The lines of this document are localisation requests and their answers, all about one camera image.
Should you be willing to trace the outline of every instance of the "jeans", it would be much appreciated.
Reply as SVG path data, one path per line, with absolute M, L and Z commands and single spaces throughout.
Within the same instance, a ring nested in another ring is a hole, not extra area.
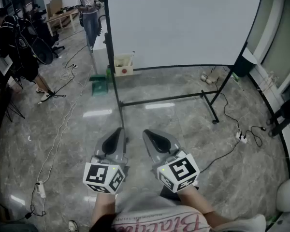
M 98 12 L 83 14 L 84 29 L 88 38 L 89 46 L 94 46 L 99 30 Z

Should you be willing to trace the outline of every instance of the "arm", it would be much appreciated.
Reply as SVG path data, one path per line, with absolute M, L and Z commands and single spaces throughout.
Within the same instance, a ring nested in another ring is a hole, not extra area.
M 0 57 L 6 58 L 9 54 L 8 39 L 11 37 L 9 30 L 0 29 Z
M 91 226 L 93 226 L 104 215 L 112 214 L 115 214 L 115 195 L 98 193 L 92 213 Z
M 84 11 L 84 10 L 85 11 L 88 10 L 88 8 L 86 6 L 84 6 L 82 1 L 80 1 L 80 0 L 77 0 L 76 8 L 78 9 L 79 12 Z
M 88 11 L 87 7 L 84 7 L 84 6 L 81 6 L 81 5 L 77 5 L 76 7 L 77 7 L 78 11 Z
M 207 202 L 207 200 L 197 191 L 197 189 L 190 185 L 187 188 L 180 190 L 178 196 L 183 205 L 190 206 L 200 211 L 205 217 L 207 223 L 212 228 L 218 225 L 231 222 L 231 220 L 224 218 L 214 211 L 214 208 Z

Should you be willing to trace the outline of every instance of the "gray tiled floor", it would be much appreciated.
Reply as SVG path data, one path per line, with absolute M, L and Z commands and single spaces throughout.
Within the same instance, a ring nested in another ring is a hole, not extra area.
M 71 31 L 61 34 L 64 39 Z M 66 81 L 59 76 L 69 58 L 84 46 L 84 32 L 77 33 L 61 42 L 66 49 L 51 65 L 41 66 L 40 72 L 54 90 Z M 84 83 L 91 69 L 88 49 L 82 50 L 72 61 L 79 66 L 75 81 Z M 201 89 L 214 90 L 200 81 L 206 68 L 173 68 L 145 71 L 140 75 L 117 79 L 120 99 L 124 102 L 174 96 Z M 26 117 L 25 120 L 13 115 L 13 123 L 6 118 L 0 130 L 0 202 L 9 207 L 14 219 L 19 219 L 29 211 L 31 193 L 39 170 L 52 148 L 58 128 L 77 100 L 81 85 L 71 82 L 60 94 L 66 98 L 52 98 L 38 104 L 40 95 L 34 85 L 24 81 L 25 88 L 14 94 L 13 100 Z M 269 112 L 248 78 L 240 85 L 250 103 L 250 113 L 242 118 L 240 127 L 264 126 Z M 230 80 L 223 90 L 229 105 L 226 112 L 239 119 L 247 112 L 248 103 L 239 86 Z M 147 128 L 168 132 L 179 140 L 182 147 L 191 153 L 199 168 L 204 169 L 213 159 L 229 152 L 236 144 L 237 132 L 234 121 L 223 114 L 225 100 L 219 96 L 214 108 L 220 123 L 212 124 L 212 114 L 204 99 L 200 97 L 169 101 L 173 107 L 146 109 L 145 105 L 124 108 L 129 175 L 123 190 L 132 187 L 159 191 L 161 184 L 150 173 L 151 160 L 146 152 L 142 131 Z M 83 118 L 83 113 L 93 110 L 112 110 L 104 116 Z M 91 85 L 87 83 L 82 97 L 78 100 L 67 128 L 62 127 L 61 143 L 49 180 L 45 183 L 45 221 L 47 231 L 63 231 L 69 219 L 77 221 L 80 231 L 85 231 L 90 223 L 90 214 L 95 202 L 95 193 L 82 184 L 84 165 L 89 161 L 97 140 L 109 130 L 120 126 L 113 86 L 105 96 L 91 96 Z M 267 217 L 276 214 L 275 197 L 277 187 L 288 178 L 284 151 L 279 138 L 269 139 L 267 132 L 254 129 L 263 140 L 257 147 L 251 134 L 246 145 L 239 144 L 232 154 L 215 162 L 200 175 L 200 192 L 224 216 L 252 216 L 262 213 Z M 45 180 L 51 166 L 55 149 L 50 153 L 39 180 Z M 25 205 L 15 201 L 17 197 Z M 37 212 L 43 209 L 43 201 L 35 195 Z M 44 231 L 44 220 L 32 217 L 28 222 Z

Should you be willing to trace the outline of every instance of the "shoe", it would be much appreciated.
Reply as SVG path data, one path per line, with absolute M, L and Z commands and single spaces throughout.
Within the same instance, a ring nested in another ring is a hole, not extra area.
M 73 220 L 69 221 L 69 232 L 78 232 L 77 224 Z
M 45 91 L 39 87 L 36 88 L 35 90 L 37 93 L 45 93 Z
M 201 76 L 201 81 L 205 82 L 207 80 L 207 75 L 203 74 Z
M 272 124 L 271 120 L 268 119 L 268 120 L 266 121 L 266 125 L 267 125 L 267 126 L 270 126 L 271 124 Z
M 268 135 L 269 135 L 269 137 L 273 138 L 273 133 L 271 130 L 269 131 Z
M 47 101 L 49 98 L 51 98 L 52 96 L 54 96 L 54 92 L 52 92 L 52 91 L 47 91 L 47 92 L 45 92 L 44 93 L 44 95 L 42 96 L 42 98 L 41 98 L 41 102 L 45 102 L 45 101 Z

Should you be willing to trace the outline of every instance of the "person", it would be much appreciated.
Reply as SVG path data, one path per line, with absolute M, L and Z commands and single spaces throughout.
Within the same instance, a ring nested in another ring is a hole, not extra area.
M 279 117 L 283 117 L 284 120 L 274 127 L 272 130 L 269 131 L 268 135 L 270 137 L 275 137 L 278 135 L 287 125 L 290 124 L 290 99 L 286 101 L 281 108 L 271 117 L 269 120 L 266 121 L 266 124 L 269 126 L 275 122 L 276 119 Z
M 39 8 L 40 6 L 36 3 L 32 6 L 32 21 L 35 22 L 36 25 L 40 25 L 44 22 L 42 13 L 39 11 Z
M 98 7 L 99 0 L 77 0 L 77 9 L 83 14 L 84 29 L 88 38 L 90 50 L 93 46 L 99 32 Z
M 177 193 L 177 203 L 175 199 L 162 197 L 162 193 L 158 196 L 137 190 L 134 197 L 131 194 L 122 195 L 123 193 L 117 197 L 98 193 L 90 232 L 265 232 L 266 221 L 263 215 L 237 221 L 222 217 L 193 185 Z
M 10 56 L 14 64 L 14 72 L 24 77 L 28 81 L 38 85 L 37 93 L 43 93 L 41 102 L 44 102 L 54 96 L 45 79 L 38 73 L 39 64 L 37 59 L 32 55 L 31 48 L 19 39 L 16 40 L 18 29 L 17 23 L 23 28 L 22 33 L 26 34 L 26 21 L 19 19 L 17 16 L 7 15 L 3 8 L 0 8 L 0 57 Z

